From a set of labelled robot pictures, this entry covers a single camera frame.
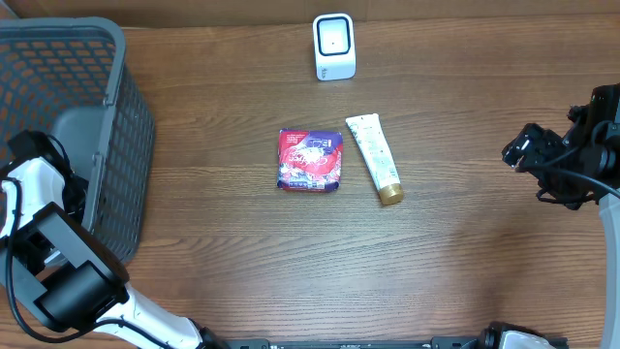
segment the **wood grain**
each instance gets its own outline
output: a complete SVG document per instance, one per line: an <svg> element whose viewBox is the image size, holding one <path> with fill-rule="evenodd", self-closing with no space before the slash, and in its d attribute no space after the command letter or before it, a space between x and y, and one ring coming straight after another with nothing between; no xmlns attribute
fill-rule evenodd
<svg viewBox="0 0 620 349"><path fill-rule="evenodd" d="M359 23L356 76L325 83L307 24L127 31L157 119L134 286L226 338L415 339L503 320L596 347L598 209L538 203L500 151L527 122L564 132L570 104L620 81L619 29L620 16ZM369 112L401 175L396 206L344 124ZM285 127L343 132L338 192L275 188ZM4 299L0 343L45 347ZM87 346L130 347L63 347Z"/></svg>
<svg viewBox="0 0 620 349"><path fill-rule="evenodd" d="M310 23L344 12L355 21L620 13L610 0L5 0L22 17L104 16L128 27Z"/></svg>

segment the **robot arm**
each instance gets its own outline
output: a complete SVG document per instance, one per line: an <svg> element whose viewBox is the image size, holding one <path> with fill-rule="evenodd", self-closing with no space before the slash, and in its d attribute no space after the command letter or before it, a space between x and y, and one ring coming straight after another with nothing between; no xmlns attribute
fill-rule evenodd
<svg viewBox="0 0 620 349"><path fill-rule="evenodd" d="M217 347L217 340L206 330L201 331L187 318L170 314L131 286L122 264L65 212L63 192L66 181L72 182L72 176L67 172L62 174L47 160L60 161L60 155L41 135L26 132L18 137L22 140L21 149L27 142L32 145L29 147L32 152L20 154L3 169L4 176L16 181L2 182L8 213L0 234L0 239L10 238L15 213L19 212L19 224L13 236L16 248L12 251L16 298L39 321L57 332L92 328L144 349L196 349L207 343L215 343ZM20 207L16 207L18 194ZM7 253L6 245L0 247L3 284L7 276ZM39 281L37 273L57 254L66 258L65 265Z"/></svg>
<svg viewBox="0 0 620 349"><path fill-rule="evenodd" d="M620 199L605 195L599 201L607 245L607 287L601 349L620 348Z"/></svg>
<svg viewBox="0 0 620 349"><path fill-rule="evenodd" d="M527 124L502 155L539 180L540 201L573 210L599 204L607 248L601 348L620 348L620 84L595 88L590 104L572 107L568 118L573 127L564 137Z"/></svg>

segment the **white tube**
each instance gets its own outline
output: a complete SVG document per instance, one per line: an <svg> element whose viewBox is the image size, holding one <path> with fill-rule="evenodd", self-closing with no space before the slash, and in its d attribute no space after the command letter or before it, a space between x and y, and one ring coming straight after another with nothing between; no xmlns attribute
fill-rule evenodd
<svg viewBox="0 0 620 349"><path fill-rule="evenodd" d="M403 188L379 116L376 113L354 116L346 121L366 161L381 202L384 205L400 203L404 197Z"/></svg>

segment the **colorful wrapper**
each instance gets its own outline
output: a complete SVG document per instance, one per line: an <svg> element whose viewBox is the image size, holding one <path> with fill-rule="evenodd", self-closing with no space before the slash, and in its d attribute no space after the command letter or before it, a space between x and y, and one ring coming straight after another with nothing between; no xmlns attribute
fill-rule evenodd
<svg viewBox="0 0 620 349"><path fill-rule="evenodd" d="M330 192L340 185L342 134L280 130L278 187Z"/></svg>

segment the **black cable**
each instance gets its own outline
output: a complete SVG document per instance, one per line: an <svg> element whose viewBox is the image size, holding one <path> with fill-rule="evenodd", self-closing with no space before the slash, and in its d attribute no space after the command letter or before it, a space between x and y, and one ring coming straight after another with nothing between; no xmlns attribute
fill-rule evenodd
<svg viewBox="0 0 620 349"><path fill-rule="evenodd" d="M554 167L548 167L548 166L537 166L537 165L533 165L533 166L528 166L525 168L519 168L519 170L521 172L525 172L525 171L547 171L550 173L556 173L558 175L567 175L567 176L571 176L573 178L576 179L581 179L582 181L587 181L588 183L599 187L600 189L605 190L605 192L607 192L608 194L613 195L614 197L620 199L620 192L618 192L616 189L608 186L607 184L592 178L590 176L587 176L585 174L580 174L580 173L576 173L573 171L569 171L569 170L564 170L564 169L557 169Z"/></svg>
<svg viewBox="0 0 620 349"><path fill-rule="evenodd" d="M612 121L605 120L605 121L599 122L596 126L594 126L594 128L592 129L592 133L590 134L590 144L592 144L592 146L595 145L595 141L597 140L597 137L601 133L601 130L603 129L603 127L610 123L612 123Z"/></svg>
<svg viewBox="0 0 620 349"><path fill-rule="evenodd" d="M124 320L118 320L118 319L103 320L103 321L93 324L90 328L86 330L72 333L69 335L65 335L62 337L48 337L43 334L37 333L35 330L33 330L25 322L25 320L19 313L19 309L17 308L15 288L13 285L13 248L15 244L16 233L19 230L19 222L21 219L21 202L22 202L21 184L19 180L12 178L12 177L6 177L3 180L7 180L11 182L15 186L15 190L16 190L15 210L13 212L13 215L14 215L13 226L11 227L11 233L9 234L8 242L7 242L7 261L6 261L5 276L6 276L7 298L9 299L9 308L11 309L11 312L13 313L13 316L15 317L15 320L17 321L17 324L21 327L21 329L26 334L30 335L31 337L41 342L59 344L59 343L66 343L76 338L80 338L81 336L91 333L93 330L99 327L102 327L104 325L117 325L120 327L127 327L128 329L134 331L135 333L138 333L139 335L143 336L144 338L146 338L147 340L151 341L153 344L161 348L172 349L168 344L155 338L154 336L150 335L143 329L133 324L130 324Z"/></svg>
<svg viewBox="0 0 620 349"><path fill-rule="evenodd" d="M65 158L65 162L67 163L67 167L70 169L71 168L71 163L69 162L69 155L67 155L67 150L65 150L65 147L53 135L47 135L47 137L49 139L51 139L52 141L56 142L56 144L58 144L58 146L60 147L60 150L62 151L62 157Z"/></svg>
<svg viewBox="0 0 620 349"><path fill-rule="evenodd" d="M551 159L551 160L549 160L549 161L547 161L547 162L545 162L545 163L542 163L542 164L540 164L540 165L537 165L537 166L545 166L545 167L546 167L546 166L555 165L555 164L557 164L558 162L560 162L560 161L562 161L562 160L564 160L564 159L568 158L569 156L571 156L571 155L575 154L575 153L576 153L577 151L579 151L580 149L581 149L581 147L580 147L580 146L576 146L576 147L574 147L573 149L571 149L571 150L568 150L568 151L564 152L564 154L562 154L562 155L560 155L560 156L558 156L558 157L556 157L556 158L554 158L554 159Z"/></svg>

